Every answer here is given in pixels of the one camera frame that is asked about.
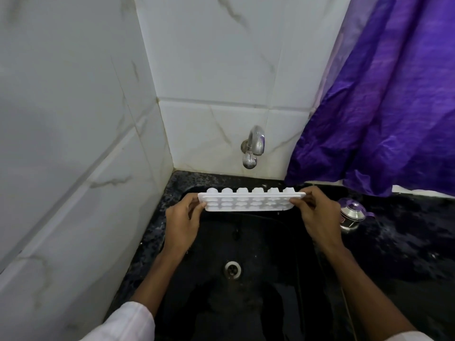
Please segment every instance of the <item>white sleeve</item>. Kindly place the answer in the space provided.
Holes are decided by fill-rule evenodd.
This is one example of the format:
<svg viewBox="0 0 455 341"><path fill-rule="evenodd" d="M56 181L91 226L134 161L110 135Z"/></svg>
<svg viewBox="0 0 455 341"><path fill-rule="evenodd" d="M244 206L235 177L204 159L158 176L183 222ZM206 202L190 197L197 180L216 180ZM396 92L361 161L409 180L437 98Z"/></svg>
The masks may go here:
<svg viewBox="0 0 455 341"><path fill-rule="evenodd" d="M129 301L81 341L153 341L155 321L142 304Z"/></svg>
<svg viewBox="0 0 455 341"><path fill-rule="evenodd" d="M421 332L406 332L392 336L386 341L433 341L433 339Z"/></svg>

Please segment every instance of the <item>ice cube tray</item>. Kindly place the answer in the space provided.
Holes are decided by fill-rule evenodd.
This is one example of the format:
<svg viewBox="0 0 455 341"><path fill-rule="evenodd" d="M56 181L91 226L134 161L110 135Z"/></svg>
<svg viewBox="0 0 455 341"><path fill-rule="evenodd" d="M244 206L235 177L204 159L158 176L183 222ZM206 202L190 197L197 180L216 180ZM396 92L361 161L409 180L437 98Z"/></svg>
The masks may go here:
<svg viewBox="0 0 455 341"><path fill-rule="evenodd" d="M286 211L293 205L291 197L302 198L305 193L297 193L294 188L285 188L282 192L278 188L270 188L264 192L263 188L254 188L249 192L247 188L238 188L234 193L231 188L224 188L219 192L215 188L207 189L206 193L199 193L201 202L207 202L205 210L208 212L245 212L245 211Z"/></svg>

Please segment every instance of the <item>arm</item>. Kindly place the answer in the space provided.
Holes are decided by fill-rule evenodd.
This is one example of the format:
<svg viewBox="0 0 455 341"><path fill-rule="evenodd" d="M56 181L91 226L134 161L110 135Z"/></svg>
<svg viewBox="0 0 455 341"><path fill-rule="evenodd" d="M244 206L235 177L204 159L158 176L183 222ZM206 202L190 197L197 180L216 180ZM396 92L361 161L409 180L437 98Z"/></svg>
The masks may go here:
<svg viewBox="0 0 455 341"><path fill-rule="evenodd" d="M131 297L131 301L144 305L153 317L156 316L175 269L196 239L199 217L205 205L199 203L197 194L187 194L179 203L166 210L164 248Z"/></svg>
<svg viewBox="0 0 455 341"><path fill-rule="evenodd" d="M416 329L359 267L341 240L340 205L330 200L319 188L311 186L302 200L291 202L302 212L305 227L327 256L353 304L369 338L383 341Z"/></svg>

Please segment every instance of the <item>sink drain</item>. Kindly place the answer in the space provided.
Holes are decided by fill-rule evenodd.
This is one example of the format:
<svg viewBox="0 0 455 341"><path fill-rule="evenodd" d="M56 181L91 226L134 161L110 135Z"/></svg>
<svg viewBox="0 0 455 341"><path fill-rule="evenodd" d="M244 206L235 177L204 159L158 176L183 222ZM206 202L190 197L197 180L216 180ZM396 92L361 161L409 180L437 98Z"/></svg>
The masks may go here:
<svg viewBox="0 0 455 341"><path fill-rule="evenodd" d="M224 265L223 272L229 280L237 280L242 274L242 268L236 261L229 261Z"/></svg>

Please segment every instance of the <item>faucet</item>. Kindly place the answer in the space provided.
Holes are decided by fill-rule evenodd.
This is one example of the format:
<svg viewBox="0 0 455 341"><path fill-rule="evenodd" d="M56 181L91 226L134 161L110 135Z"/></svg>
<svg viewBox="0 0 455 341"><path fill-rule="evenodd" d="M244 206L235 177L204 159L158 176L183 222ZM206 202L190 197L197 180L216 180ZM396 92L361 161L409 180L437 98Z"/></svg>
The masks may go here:
<svg viewBox="0 0 455 341"><path fill-rule="evenodd" d="M244 153L242 158L243 166L247 169L253 169L258 164L258 158L256 156L264 153L265 147L265 135L264 129L260 126L253 126L248 136L248 140L242 142L240 148Z"/></svg>

